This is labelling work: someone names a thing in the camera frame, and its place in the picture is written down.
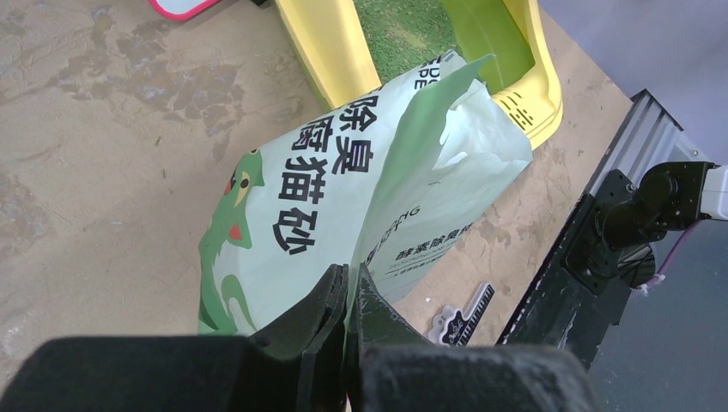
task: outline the stained plywood surface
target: stained plywood surface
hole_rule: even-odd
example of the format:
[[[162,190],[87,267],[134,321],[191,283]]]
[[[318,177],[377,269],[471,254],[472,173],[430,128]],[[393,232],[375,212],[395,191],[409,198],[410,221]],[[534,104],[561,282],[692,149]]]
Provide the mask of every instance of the stained plywood surface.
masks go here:
[[[533,162],[395,307],[422,333],[443,305],[465,307],[480,282],[495,296],[470,345],[497,341],[631,103],[542,13],[561,80],[564,119]]]
[[[275,8],[178,24],[108,4],[0,4],[0,387],[55,336],[195,332],[197,242],[234,164],[321,114]],[[544,19],[563,125],[399,305],[419,330],[487,280],[474,342],[498,336],[627,111]]]

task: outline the gray floor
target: gray floor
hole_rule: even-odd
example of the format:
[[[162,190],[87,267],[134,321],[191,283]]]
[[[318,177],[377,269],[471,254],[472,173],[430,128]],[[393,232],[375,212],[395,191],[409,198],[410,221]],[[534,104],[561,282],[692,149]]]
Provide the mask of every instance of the gray floor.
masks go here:
[[[728,163],[728,2],[540,3],[625,94],[649,89]],[[604,338],[589,374],[606,410],[728,410],[728,222],[701,223],[673,262]]]
[[[622,91],[650,90],[719,162],[728,162],[728,2],[540,0]]]
[[[726,230],[701,223],[665,281],[633,295],[607,332],[589,371],[606,410],[728,409]]]

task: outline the green cartoon cat graphic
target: green cartoon cat graphic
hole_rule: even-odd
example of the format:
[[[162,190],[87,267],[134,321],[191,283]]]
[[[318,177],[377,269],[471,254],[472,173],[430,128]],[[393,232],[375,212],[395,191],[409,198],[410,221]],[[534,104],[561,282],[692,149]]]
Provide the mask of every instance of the green cartoon cat graphic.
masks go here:
[[[240,159],[233,176],[227,182],[209,228],[200,240],[200,333],[232,335],[244,332],[235,323],[231,300],[237,300],[244,321],[252,330],[256,329],[240,280],[234,273],[230,273],[231,270],[222,269],[226,273],[220,273],[221,267],[226,268],[226,265],[215,264],[215,261],[221,258],[223,246],[229,247],[225,245],[226,242],[239,248],[252,247],[246,220],[246,201],[254,186],[263,185],[263,158],[260,151],[255,149]],[[220,279],[221,276],[222,281],[218,288],[215,279]]]

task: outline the pink cable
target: pink cable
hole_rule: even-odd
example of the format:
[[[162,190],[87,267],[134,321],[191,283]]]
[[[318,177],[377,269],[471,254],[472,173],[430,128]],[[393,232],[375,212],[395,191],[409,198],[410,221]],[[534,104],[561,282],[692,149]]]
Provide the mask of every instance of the pink cable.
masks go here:
[[[675,258],[675,255],[677,254],[677,249],[685,242],[685,239],[688,238],[688,236],[695,230],[695,228],[698,226],[698,222],[696,221],[690,227],[685,229],[685,232],[682,232],[679,238],[677,238],[677,242],[675,242],[675,245],[672,246],[672,249],[670,249],[670,253],[667,254],[667,257],[664,259],[664,262],[660,265],[657,273],[655,275],[664,275],[665,271],[670,267],[672,264],[672,259]]]

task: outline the cat litter bag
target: cat litter bag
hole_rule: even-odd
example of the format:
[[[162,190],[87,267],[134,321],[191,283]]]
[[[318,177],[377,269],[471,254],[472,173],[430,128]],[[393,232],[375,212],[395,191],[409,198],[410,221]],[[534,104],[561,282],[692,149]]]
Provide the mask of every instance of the cat litter bag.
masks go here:
[[[449,51],[245,154],[200,241],[200,332],[254,333],[330,264],[404,297],[531,161],[487,60]]]

